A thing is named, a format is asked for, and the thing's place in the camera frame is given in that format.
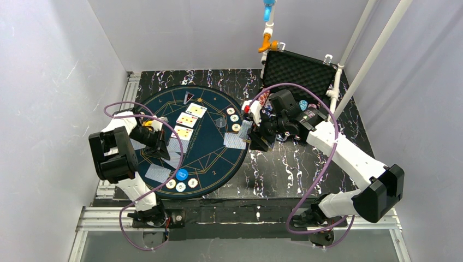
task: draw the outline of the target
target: black foam lining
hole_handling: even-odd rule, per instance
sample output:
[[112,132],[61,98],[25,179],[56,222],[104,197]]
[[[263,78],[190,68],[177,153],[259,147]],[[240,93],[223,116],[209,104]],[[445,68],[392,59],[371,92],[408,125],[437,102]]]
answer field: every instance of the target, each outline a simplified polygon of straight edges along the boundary
[[[335,65],[323,64],[321,60],[297,53],[269,51],[262,82],[264,87],[284,82],[295,83],[306,87],[320,99],[323,99],[334,79],[336,70]],[[316,103],[315,99],[297,87],[274,88],[271,93],[281,89],[290,90],[296,101],[306,100],[309,104]]]

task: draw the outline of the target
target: glass panel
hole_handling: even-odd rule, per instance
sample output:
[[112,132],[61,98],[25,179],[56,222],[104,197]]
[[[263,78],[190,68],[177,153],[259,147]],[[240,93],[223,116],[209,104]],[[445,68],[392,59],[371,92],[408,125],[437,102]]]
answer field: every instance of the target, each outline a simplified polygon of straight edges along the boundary
[[[128,232],[143,245],[141,232]],[[147,245],[161,234],[147,234]],[[399,261],[389,230],[353,230],[336,247],[323,251],[289,239],[197,239],[171,241],[156,252],[132,247],[117,231],[88,232],[82,261]]]

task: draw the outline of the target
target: circular table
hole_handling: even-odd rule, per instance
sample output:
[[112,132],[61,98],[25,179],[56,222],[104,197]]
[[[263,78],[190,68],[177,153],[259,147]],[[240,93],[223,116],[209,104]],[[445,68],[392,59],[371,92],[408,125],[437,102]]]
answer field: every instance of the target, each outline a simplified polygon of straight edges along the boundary
[[[238,171],[245,159],[248,144],[243,149],[224,146],[224,137],[236,135],[242,123],[240,105],[233,98],[209,87],[174,86],[154,94],[143,104],[157,117],[167,118],[172,127],[182,126],[193,130],[188,135],[182,133],[189,136],[189,140],[182,137],[185,151],[181,167],[183,170],[166,186],[156,191],[160,197],[197,198],[221,187]],[[200,116],[192,128],[176,123],[181,113],[186,113],[188,109],[192,115]],[[171,175],[180,158],[177,139],[171,137],[170,129],[163,127],[163,130],[170,160],[153,157],[149,154],[149,148],[134,145],[139,161],[138,172],[151,189]]]

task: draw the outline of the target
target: white poker chip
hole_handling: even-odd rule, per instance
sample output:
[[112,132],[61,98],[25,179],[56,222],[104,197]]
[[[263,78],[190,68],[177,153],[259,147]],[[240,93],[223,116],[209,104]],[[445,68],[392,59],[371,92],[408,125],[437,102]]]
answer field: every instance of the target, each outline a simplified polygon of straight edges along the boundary
[[177,182],[175,182],[175,179],[172,179],[169,182],[167,182],[167,184],[165,184],[165,187],[167,187],[169,189],[172,189],[172,188],[175,187],[176,184],[177,184]]
[[187,189],[187,186],[185,185],[185,183],[180,182],[180,183],[177,184],[175,189],[177,189],[178,192],[183,192],[183,191],[185,191],[185,189]]
[[238,115],[231,115],[231,116],[230,116],[230,120],[231,120],[232,122],[236,122],[236,121],[238,121],[239,119],[240,119],[240,117],[239,117]]
[[198,185],[198,180],[196,178],[192,178],[188,181],[188,185],[191,188],[195,188]]
[[227,109],[227,114],[228,115],[231,115],[231,114],[234,114],[235,113],[235,109],[234,108],[228,108]]
[[240,124],[233,124],[233,126],[231,126],[231,129],[235,132],[238,132],[240,128],[241,128]]

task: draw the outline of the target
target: white wall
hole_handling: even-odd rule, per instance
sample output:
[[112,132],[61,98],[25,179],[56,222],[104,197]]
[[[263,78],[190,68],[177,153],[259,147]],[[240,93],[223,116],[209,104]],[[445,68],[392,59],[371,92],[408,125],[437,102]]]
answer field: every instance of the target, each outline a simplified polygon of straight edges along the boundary
[[[395,8],[386,2],[346,65],[351,81],[387,21],[374,19]],[[413,261],[463,256],[462,58],[463,3],[413,1],[354,96],[375,156],[405,170],[396,208]]]
[[0,260],[67,261],[127,75],[86,0],[0,2]]
[[[262,0],[89,0],[127,71],[260,68]],[[278,0],[273,40],[338,62],[367,0]]]

